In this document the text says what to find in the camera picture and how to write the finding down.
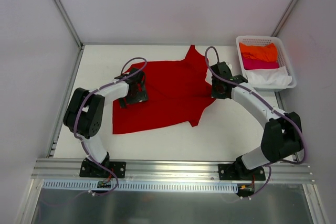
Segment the red t-shirt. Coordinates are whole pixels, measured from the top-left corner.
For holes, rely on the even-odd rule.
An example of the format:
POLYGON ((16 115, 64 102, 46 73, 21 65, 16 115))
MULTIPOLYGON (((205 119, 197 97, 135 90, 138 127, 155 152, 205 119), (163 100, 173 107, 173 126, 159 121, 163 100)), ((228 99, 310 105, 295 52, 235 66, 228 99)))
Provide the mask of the red t-shirt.
POLYGON ((114 101, 112 133, 128 134, 184 122, 197 126, 215 100, 206 82, 205 58, 191 45, 182 60, 150 61, 144 67, 148 100, 125 108, 114 101))

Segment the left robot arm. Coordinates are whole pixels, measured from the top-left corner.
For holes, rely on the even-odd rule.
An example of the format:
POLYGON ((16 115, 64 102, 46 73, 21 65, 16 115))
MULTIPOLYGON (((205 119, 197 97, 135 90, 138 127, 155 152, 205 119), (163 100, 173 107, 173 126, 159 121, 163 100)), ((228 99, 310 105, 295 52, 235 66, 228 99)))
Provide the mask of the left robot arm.
POLYGON ((92 91, 77 88, 73 92, 63 124, 80 141, 87 154, 81 164, 80 177, 102 178, 118 172, 110 163, 109 153, 98 134, 104 107, 117 101, 120 108, 126 109, 148 99, 145 73, 135 67, 101 88, 92 91))

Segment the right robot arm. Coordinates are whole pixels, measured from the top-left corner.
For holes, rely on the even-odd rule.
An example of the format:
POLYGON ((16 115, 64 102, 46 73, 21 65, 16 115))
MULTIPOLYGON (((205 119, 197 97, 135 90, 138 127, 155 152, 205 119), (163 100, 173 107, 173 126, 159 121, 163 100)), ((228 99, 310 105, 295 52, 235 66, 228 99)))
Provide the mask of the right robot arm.
POLYGON ((264 165, 283 161, 304 149, 300 116, 271 106, 242 75, 233 76, 225 62, 210 66, 212 96, 231 99, 247 110, 263 128, 261 144, 236 158, 225 170, 230 176, 248 179, 264 165))

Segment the magenta t-shirt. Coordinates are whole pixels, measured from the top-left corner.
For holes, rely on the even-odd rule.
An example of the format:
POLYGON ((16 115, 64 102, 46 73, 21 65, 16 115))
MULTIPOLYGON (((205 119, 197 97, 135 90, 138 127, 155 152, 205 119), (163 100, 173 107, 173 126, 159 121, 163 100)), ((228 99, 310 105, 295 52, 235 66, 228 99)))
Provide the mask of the magenta t-shirt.
POLYGON ((246 59, 242 57, 242 62, 245 70, 256 70, 256 69, 278 69, 278 62, 266 62, 262 60, 246 59))

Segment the white t-shirt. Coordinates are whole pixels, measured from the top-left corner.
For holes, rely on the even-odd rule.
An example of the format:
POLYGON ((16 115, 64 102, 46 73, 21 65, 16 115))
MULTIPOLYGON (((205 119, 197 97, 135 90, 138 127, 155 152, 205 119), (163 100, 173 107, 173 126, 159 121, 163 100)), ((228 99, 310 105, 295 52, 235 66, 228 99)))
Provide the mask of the white t-shirt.
POLYGON ((286 67, 276 69, 247 70, 248 82, 256 86, 287 86, 292 82, 292 76, 288 75, 286 67))

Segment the orange t-shirt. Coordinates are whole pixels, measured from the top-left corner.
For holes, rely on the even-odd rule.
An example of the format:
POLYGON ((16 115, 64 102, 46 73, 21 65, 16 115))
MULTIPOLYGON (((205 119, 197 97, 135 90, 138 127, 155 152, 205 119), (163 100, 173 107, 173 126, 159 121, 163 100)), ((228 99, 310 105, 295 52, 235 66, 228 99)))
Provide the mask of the orange t-shirt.
POLYGON ((260 60, 264 62, 276 62, 278 50, 274 43, 266 46, 253 46, 239 43, 240 53, 245 59, 260 60))

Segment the white plastic basket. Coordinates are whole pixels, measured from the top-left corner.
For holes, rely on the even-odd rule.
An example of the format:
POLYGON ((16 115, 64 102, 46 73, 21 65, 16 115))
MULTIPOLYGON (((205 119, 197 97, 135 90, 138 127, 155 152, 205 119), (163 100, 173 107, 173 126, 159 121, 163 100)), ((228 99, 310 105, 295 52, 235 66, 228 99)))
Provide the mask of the white plastic basket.
POLYGON ((239 43, 243 43, 245 45, 253 45, 253 46, 266 46, 270 43, 274 43, 275 46, 277 47, 278 50, 278 60, 276 62, 279 63, 280 67, 286 67, 287 69, 287 73, 288 75, 292 76, 292 82, 291 84, 287 85, 287 86, 256 86, 254 87, 252 85, 252 87, 255 90, 262 90, 262 91, 273 91, 273 92, 278 92, 280 90, 283 89, 289 89, 289 88, 294 88, 297 85, 297 82, 295 80, 294 77, 294 71, 291 67, 291 63, 289 61, 289 58, 287 56, 287 53, 285 51, 285 48, 283 46, 282 41, 277 38, 277 37, 270 37, 270 36, 251 36, 251 35, 247 35, 247 36, 238 36, 236 38, 236 45, 237 45, 237 51, 238 51, 238 57, 239 57, 239 62, 240 62, 240 67, 241 67, 241 71, 242 71, 242 75, 247 79, 246 76, 246 71, 244 69, 243 66, 243 62, 242 62, 242 55, 240 53, 240 48, 239 48, 239 43))

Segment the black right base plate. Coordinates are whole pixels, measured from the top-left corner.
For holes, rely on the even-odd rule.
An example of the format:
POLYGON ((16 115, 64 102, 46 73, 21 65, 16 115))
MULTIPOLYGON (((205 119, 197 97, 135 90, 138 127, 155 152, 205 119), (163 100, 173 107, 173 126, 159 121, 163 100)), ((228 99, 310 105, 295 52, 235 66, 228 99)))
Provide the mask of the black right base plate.
POLYGON ((220 180, 266 180, 265 171, 261 166, 249 170, 240 163, 218 164, 218 175, 220 180))

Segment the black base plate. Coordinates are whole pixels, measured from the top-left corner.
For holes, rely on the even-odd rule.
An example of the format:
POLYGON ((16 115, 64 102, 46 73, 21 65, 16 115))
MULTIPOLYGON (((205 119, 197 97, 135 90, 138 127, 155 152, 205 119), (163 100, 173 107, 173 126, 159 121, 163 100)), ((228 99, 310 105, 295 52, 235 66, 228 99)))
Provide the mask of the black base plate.
MULTIPOLYGON (((125 178, 126 162, 104 160, 101 164, 106 169, 112 171, 117 178, 125 178)), ((83 178, 107 178, 111 175, 110 172, 101 168, 94 162, 85 158, 80 167, 79 177, 83 178)))
POLYGON ((249 170, 240 163, 218 164, 218 175, 220 180, 266 180, 265 171, 261 166, 249 170))

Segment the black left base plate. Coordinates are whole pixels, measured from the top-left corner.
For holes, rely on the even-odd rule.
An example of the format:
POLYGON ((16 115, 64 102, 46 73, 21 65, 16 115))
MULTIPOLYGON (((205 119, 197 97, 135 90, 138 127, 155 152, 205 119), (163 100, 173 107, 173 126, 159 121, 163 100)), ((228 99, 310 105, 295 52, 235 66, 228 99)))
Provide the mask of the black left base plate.
MULTIPOLYGON (((117 178, 125 178, 126 162, 104 160, 101 164, 106 169, 112 171, 117 178)), ((107 178, 111 175, 110 172, 101 168, 94 162, 85 158, 80 167, 79 177, 83 178, 107 178)))

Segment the aluminium mounting rail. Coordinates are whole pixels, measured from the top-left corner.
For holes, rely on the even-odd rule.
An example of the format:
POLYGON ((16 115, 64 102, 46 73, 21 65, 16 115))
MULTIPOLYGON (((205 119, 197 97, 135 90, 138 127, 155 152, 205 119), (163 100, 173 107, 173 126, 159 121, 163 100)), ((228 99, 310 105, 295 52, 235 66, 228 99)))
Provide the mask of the aluminium mounting rail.
MULTIPOLYGON (((77 179, 82 159, 39 158, 31 178, 77 179)), ((125 180, 155 182, 218 182, 219 162, 126 161, 125 180)), ((308 164, 271 165, 270 183, 315 184, 316 178, 308 164)))

